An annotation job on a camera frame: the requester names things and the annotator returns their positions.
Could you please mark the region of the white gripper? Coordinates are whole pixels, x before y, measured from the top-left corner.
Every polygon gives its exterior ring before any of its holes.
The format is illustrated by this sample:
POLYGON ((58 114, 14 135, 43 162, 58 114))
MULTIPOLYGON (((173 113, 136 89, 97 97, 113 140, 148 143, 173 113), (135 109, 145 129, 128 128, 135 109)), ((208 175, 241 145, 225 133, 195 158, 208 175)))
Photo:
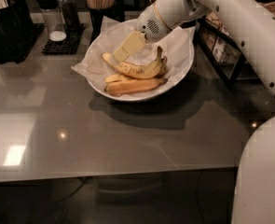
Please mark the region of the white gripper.
POLYGON ((145 46, 146 38, 162 38, 184 22, 206 15, 209 9, 196 0, 156 0, 147 7, 132 31, 112 53, 117 63, 124 62, 145 46))

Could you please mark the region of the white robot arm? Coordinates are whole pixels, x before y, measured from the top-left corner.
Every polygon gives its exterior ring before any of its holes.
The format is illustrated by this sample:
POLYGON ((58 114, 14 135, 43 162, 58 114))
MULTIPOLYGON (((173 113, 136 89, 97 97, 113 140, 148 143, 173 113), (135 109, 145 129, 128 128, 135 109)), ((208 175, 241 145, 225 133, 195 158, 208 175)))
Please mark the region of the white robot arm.
MULTIPOLYGON (((127 37, 113 53, 122 62, 147 38, 165 36, 185 21, 213 11, 275 98, 275 15, 255 0, 157 0, 138 18, 143 33, 127 37)), ((275 224, 275 117, 254 131, 241 155, 231 224, 275 224)))

